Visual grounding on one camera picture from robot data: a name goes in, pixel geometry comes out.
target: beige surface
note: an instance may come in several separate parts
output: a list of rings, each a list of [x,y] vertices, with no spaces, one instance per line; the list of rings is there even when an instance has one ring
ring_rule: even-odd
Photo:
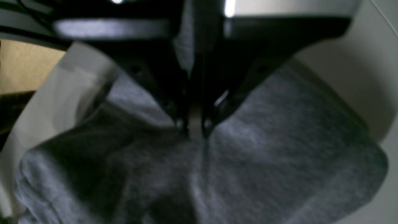
[[[63,51],[1,40],[0,94],[37,89],[63,55]]]

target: heather gray cloth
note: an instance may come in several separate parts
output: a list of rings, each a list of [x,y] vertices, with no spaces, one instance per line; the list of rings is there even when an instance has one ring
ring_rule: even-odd
[[[15,191],[20,224],[328,224],[386,171],[366,129],[288,67],[207,142],[179,137],[121,74],[89,118],[25,155]]]

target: gray fabric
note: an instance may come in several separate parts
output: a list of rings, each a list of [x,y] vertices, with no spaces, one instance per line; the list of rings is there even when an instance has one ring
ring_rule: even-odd
[[[15,192],[21,224],[327,224],[386,171],[365,128],[288,67],[207,142],[181,138],[121,74],[87,120],[25,155]]]

